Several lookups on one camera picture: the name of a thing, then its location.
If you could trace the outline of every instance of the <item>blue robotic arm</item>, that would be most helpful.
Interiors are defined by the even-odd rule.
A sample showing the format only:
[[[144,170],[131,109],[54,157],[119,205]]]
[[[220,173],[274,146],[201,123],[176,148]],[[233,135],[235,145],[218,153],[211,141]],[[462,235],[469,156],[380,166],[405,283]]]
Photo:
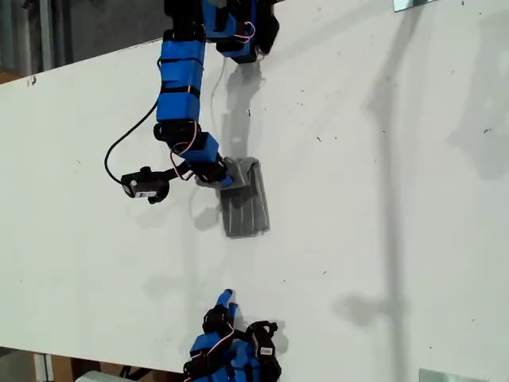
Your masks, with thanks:
[[[225,290],[204,317],[204,334],[198,336],[184,366],[186,382],[275,382],[282,373],[272,337],[277,324],[255,322],[246,332],[233,328],[237,305],[228,303]]]
[[[219,143],[203,132],[200,90],[205,43],[239,64],[254,62],[268,54],[279,31],[274,4],[281,0],[227,0],[218,8],[209,0],[166,0],[165,12],[173,17],[173,29],[163,36],[161,92],[157,101],[154,136],[170,150],[173,170],[152,172],[144,167],[124,175],[121,184],[130,197],[148,197],[158,203],[169,193],[169,181],[191,171],[202,184],[227,188],[234,184],[232,171],[219,154]],[[173,154],[185,161],[175,166]]]

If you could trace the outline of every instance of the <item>white table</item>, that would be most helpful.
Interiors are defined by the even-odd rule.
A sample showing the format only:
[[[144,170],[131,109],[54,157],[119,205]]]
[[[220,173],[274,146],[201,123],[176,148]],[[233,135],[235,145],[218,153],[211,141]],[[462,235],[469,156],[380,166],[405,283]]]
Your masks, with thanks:
[[[255,239],[224,236],[211,190],[150,206],[103,170],[157,97],[159,42],[0,87],[0,345],[178,371],[231,287],[245,321],[281,323],[283,381],[507,381],[507,1],[277,12],[261,77],[220,77],[210,47],[201,97],[222,153],[248,137],[262,162]],[[114,173],[169,168],[154,122]]]

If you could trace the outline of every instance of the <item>black cable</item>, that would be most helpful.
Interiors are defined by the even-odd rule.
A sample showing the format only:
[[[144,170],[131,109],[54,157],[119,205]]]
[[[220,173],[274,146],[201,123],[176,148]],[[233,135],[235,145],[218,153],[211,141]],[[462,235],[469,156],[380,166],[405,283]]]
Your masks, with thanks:
[[[140,127],[140,125],[142,123],[144,123],[146,121],[147,118],[150,117],[150,115],[153,113],[153,111],[156,109],[157,107],[157,102],[159,101],[159,98],[157,98],[157,101],[156,103],[150,108],[149,112],[146,113],[146,115],[140,119],[140,121],[138,123],[136,123],[133,127],[131,127],[122,137],[120,137],[119,139],[117,139],[117,141],[115,143],[113,143],[111,145],[111,147],[108,149],[108,151],[106,152],[106,157],[104,157],[104,169],[106,170],[106,172],[108,173],[108,175],[110,176],[111,179],[113,179],[114,181],[116,181],[117,183],[119,183],[120,185],[123,185],[123,183],[117,179],[110,171],[110,168],[108,167],[108,159],[110,157],[110,154],[111,154],[111,151],[113,151],[113,149],[121,142],[123,141],[125,138],[127,138],[133,131],[135,131],[136,129],[138,129]]]

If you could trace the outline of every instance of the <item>red wire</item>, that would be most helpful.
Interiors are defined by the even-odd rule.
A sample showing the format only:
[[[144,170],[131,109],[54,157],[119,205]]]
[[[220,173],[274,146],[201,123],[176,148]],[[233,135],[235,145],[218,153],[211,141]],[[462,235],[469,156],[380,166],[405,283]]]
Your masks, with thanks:
[[[193,145],[194,141],[196,141],[196,136],[198,135],[198,123],[194,121],[194,135],[192,136],[191,142],[183,149],[179,155],[182,155],[183,153],[187,152],[191,146]],[[191,173],[188,177],[182,177],[181,173],[177,169],[177,165],[175,164],[175,161],[173,160],[173,149],[175,149],[176,146],[179,145],[185,145],[187,142],[179,142],[173,145],[173,148],[169,151],[169,160],[172,162],[173,168],[175,169],[175,173],[177,176],[182,179],[183,181],[188,181],[193,176],[193,173]]]
[[[249,36],[246,36],[246,35],[243,35],[243,34],[235,34],[234,36],[235,37],[240,37],[240,38],[246,38],[245,41],[240,41],[240,42],[242,42],[243,44],[247,44],[249,41],[251,41],[251,38],[253,38],[253,36],[255,35],[256,28],[255,28],[255,26],[253,25],[253,23],[251,21],[244,22],[244,25],[251,25],[251,28],[253,29],[253,33],[251,35],[249,35]]]
[[[210,353],[212,353],[212,351],[214,351],[214,349],[216,349],[219,345],[221,345],[223,342],[225,342],[228,338],[230,338],[231,336],[233,336],[233,333],[235,333],[235,330],[231,327],[230,324],[228,324],[228,326],[230,326],[230,329],[231,329],[231,333],[228,334],[225,338],[223,338],[222,340],[220,340],[217,344],[215,344],[214,346],[212,346],[212,349],[210,349],[207,353],[207,355],[210,355]]]

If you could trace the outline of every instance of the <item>robot finger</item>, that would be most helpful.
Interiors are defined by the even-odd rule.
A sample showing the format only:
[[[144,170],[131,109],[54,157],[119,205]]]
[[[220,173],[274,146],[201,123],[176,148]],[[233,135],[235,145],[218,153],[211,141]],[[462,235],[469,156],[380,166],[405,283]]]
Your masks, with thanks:
[[[231,296],[233,295],[233,290],[231,289],[225,289],[224,292],[219,296],[217,299],[216,305],[222,305],[225,308],[228,308],[228,301],[230,300]]]

